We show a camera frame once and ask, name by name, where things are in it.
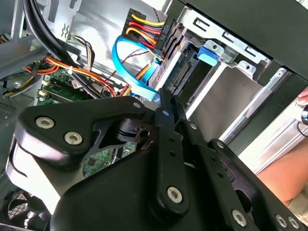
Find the screw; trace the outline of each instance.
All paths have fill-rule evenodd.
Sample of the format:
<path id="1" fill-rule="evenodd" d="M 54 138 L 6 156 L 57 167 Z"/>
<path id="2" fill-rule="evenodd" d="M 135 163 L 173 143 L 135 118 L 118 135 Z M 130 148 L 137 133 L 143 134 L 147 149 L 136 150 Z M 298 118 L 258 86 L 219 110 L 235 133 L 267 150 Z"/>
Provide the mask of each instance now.
<path id="1" fill-rule="evenodd" d="M 141 108 L 139 103 L 134 103 L 134 106 L 137 107 L 137 108 Z"/>
<path id="2" fill-rule="evenodd" d="M 79 145 L 82 143 L 82 136 L 77 132 L 68 132 L 64 136 L 65 141 L 71 145 Z"/>
<path id="3" fill-rule="evenodd" d="M 170 198 L 170 200 L 173 201 L 176 204 L 181 203 L 182 200 L 183 200 L 181 192 L 175 187 L 169 187 L 167 189 L 167 194 L 168 194 L 168 197 Z"/>
<path id="4" fill-rule="evenodd" d="M 278 223 L 284 227 L 284 228 L 287 228 L 288 225 L 287 225 L 287 222 L 282 218 L 282 216 L 280 216 L 279 214 L 276 214 L 276 219 L 278 221 Z"/>
<path id="5" fill-rule="evenodd" d="M 282 76 L 282 75 L 283 75 L 283 71 L 277 72 L 277 75 L 278 75 L 278 76 Z"/>
<path id="6" fill-rule="evenodd" d="M 195 130 L 197 130 L 197 126 L 195 124 L 191 124 L 191 127 Z"/>
<path id="7" fill-rule="evenodd" d="M 232 216 L 233 216 L 234 220 L 236 221 L 236 223 L 238 223 L 240 226 L 242 226 L 242 227 L 246 226 L 246 224 L 247 224 L 246 219 L 240 211 L 238 211 L 236 209 L 233 210 Z"/>
<path id="8" fill-rule="evenodd" d="M 293 218 L 293 217 L 288 217 L 289 222 L 291 223 L 291 225 L 293 225 L 294 228 L 299 229 L 299 224 L 297 223 L 297 221 Z"/>
<path id="9" fill-rule="evenodd" d="M 221 142 L 218 141 L 216 144 L 218 145 L 219 148 L 224 148 L 224 146 Z"/>
<path id="10" fill-rule="evenodd" d="M 48 117 L 40 117 L 36 119 L 35 123 L 43 129 L 50 129 L 54 126 L 54 121 Z"/>
<path id="11" fill-rule="evenodd" d="M 169 113 L 168 113 L 168 112 L 163 111 L 163 113 L 164 113 L 166 116 L 169 116 Z"/>

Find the green circuit board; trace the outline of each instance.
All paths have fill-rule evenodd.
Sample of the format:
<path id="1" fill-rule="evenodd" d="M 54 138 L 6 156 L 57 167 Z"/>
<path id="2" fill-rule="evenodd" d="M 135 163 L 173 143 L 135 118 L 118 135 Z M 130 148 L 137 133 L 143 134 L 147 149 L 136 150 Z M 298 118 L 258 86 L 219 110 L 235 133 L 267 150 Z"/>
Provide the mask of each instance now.
<path id="1" fill-rule="evenodd" d="M 75 102 L 89 99 L 88 95 L 80 90 L 74 89 L 71 77 L 65 70 L 49 75 L 46 81 L 47 86 L 42 86 L 41 90 L 47 92 L 46 96 L 38 97 L 38 105 L 49 105 L 55 103 Z M 123 148 L 122 158 L 128 156 L 136 150 L 136 144 L 128 142 Z M 116 150 L 109 149 L 94 154 L 84 160 L 83 174 L 89 177 L 100 170 L 111 165 Z"/>

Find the white label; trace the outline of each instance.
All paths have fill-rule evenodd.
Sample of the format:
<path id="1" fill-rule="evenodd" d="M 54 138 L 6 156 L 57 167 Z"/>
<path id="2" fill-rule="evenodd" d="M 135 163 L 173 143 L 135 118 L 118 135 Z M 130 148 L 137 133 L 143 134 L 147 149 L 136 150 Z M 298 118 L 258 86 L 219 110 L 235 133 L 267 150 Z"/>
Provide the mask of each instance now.
<path id="1" fill-rule="evenodd" d="M 76 80 L 72 80 L 72 85 L 74 89 L 78 89 L 82 87 Z"/>

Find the cooling fan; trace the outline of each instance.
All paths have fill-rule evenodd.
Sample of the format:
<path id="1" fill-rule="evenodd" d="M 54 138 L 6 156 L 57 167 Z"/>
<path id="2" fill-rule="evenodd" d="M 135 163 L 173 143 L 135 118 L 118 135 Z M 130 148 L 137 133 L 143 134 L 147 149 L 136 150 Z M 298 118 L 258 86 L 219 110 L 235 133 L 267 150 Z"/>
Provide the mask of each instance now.
<path id="1" fill-rule="evenodd" d="M 7 200 L 2 215 L 7 224 L 33 231 L 43 231 L 51 219 L 42 200 L 25 191 L 15 193 Z"/>

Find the skin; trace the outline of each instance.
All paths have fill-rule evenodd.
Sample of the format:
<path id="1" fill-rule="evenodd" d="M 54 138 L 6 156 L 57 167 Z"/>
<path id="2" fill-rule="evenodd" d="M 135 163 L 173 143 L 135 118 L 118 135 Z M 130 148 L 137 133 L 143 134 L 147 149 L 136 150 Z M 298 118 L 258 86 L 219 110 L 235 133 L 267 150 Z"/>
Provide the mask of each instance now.
<path id="1" fill-rule="evenodd" d="M 308 90 L 298 96 L 297 103 L 308 104 Z M 308 182 L 308 138 L 257 176 L 288 206 Z"/>

